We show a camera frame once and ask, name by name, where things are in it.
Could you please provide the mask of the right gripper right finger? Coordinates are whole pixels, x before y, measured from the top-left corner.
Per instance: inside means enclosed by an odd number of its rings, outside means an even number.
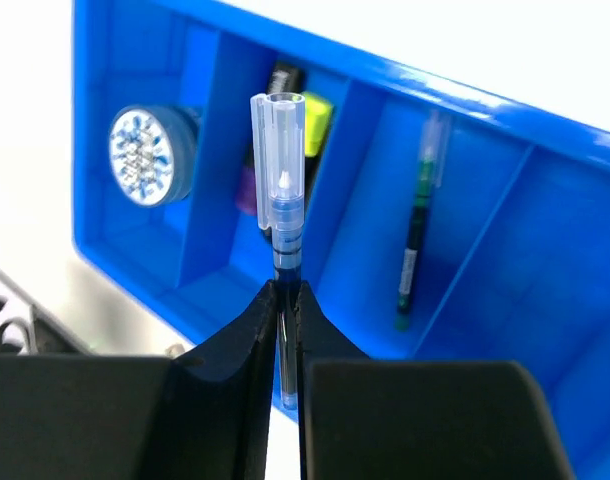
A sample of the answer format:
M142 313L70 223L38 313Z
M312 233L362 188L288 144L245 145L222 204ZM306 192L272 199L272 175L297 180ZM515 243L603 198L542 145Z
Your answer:
M368 357L303 284L296 301L305 479L571 479L544 393L514 361Z

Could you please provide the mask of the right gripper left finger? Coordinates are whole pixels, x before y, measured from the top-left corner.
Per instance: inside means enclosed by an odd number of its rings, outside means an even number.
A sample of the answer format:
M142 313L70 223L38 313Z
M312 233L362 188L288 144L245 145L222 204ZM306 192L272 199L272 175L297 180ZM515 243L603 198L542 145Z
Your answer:
M277 293L177 358L0 354L0 479L261 479Z

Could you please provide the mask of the blue round tape container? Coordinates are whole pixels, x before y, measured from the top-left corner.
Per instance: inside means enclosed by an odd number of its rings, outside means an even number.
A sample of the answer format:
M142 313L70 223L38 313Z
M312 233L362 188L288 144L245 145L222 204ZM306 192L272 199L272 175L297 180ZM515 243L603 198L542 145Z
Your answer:
M123 194L140 207L181 201L190 191L202 110L130 105L108 132L109 164Z

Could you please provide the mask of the blue pen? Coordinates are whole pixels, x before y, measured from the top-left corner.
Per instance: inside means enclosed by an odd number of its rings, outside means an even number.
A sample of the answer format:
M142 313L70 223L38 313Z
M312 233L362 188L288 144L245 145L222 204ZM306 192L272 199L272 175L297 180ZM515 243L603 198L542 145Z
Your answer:
M250 99L258 226L271 232L278 292L281 402L298 406L296 299L305 212L305 97L282 92Z

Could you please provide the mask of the green pen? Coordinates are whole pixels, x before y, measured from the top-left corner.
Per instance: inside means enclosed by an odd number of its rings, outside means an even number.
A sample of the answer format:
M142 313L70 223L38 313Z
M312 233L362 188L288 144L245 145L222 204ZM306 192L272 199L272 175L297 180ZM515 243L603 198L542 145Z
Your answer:
M434 190L442 182L444 156L449 138L451 118L432 110L427 119L419 144L417 176L411 216L397 293L397 313L394 326L406 331L414 304L419 263L429 224Z

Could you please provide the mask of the yellow cap black highlighter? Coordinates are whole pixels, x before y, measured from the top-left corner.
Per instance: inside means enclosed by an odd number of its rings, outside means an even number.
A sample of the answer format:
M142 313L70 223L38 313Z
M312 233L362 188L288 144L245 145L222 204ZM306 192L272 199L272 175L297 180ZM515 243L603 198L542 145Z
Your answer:
M310 91L305 91L303 96L305 98L305 198L309 201L334 106L327 99Z

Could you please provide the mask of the purple cap highlighter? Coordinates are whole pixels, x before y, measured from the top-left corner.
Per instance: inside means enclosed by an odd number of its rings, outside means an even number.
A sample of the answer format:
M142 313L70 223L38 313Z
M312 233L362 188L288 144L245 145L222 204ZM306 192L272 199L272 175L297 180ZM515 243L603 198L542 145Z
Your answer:
M299 92L303 80L302 70L283 61L277 61L269 77L266 93ZM250 145L241 168L235 204L244 214L257 214L256 179L253 145Z

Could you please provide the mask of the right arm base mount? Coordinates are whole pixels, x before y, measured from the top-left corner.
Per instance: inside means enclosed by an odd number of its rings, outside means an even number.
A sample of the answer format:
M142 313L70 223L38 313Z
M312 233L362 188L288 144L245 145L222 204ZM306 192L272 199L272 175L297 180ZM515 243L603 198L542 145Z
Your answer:
M80 354L91 351L36 305L11 305L0 295L0 354Z

